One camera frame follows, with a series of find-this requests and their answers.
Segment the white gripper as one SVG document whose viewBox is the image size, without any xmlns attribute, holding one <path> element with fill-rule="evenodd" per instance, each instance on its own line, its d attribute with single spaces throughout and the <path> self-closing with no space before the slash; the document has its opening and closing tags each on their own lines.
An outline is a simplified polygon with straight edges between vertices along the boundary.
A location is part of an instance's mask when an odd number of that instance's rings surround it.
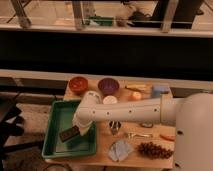
<svg viewBox="0 0 213 171">
<path fill-rule="evenodd" d="M 83 136 L 89 131 L 92 121 L 75 117 L 73 119 L 73 125 L 78 127 L 80 135 Z"/>
</svg>

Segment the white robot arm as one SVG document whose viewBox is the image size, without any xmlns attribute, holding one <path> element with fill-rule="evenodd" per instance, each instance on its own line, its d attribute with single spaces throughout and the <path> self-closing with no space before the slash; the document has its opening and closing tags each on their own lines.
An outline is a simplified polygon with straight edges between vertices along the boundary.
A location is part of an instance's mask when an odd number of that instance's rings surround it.
<svg viewBox="0 0 213 171">
<path fill-rule="evenodd" d="M 213 94 L 102 104 L 96 91 L 83 96 L 73 124 L 84 135 L 93 122 L 121 121 L 174 125 L 173 171 L 213 171 Z"/>
</svg>

